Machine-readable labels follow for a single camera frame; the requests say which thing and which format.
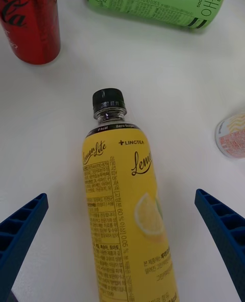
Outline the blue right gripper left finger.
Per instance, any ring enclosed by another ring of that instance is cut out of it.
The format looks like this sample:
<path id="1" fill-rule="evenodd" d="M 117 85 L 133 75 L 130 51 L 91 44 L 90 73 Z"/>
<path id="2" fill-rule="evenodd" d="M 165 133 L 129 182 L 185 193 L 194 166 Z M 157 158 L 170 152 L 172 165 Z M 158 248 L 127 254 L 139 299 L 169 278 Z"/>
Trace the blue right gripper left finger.
<path id="1" fill-rule="evenodd" d="M 42 193 L 1 223 L 1 301 L 8 300 L 47 210 L 47 194 Z"/>

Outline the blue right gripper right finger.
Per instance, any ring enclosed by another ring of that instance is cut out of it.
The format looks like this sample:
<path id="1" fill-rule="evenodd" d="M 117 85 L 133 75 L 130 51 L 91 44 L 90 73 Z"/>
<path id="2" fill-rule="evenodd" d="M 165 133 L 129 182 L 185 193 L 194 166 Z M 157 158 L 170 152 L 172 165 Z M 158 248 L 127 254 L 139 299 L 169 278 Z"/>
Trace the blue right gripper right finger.
<path id="1" fill-rule="evenodd" d="M 202 189 L 194 204 L 203 218 L 241 301 L 245 300 L 244 218 Z"/>

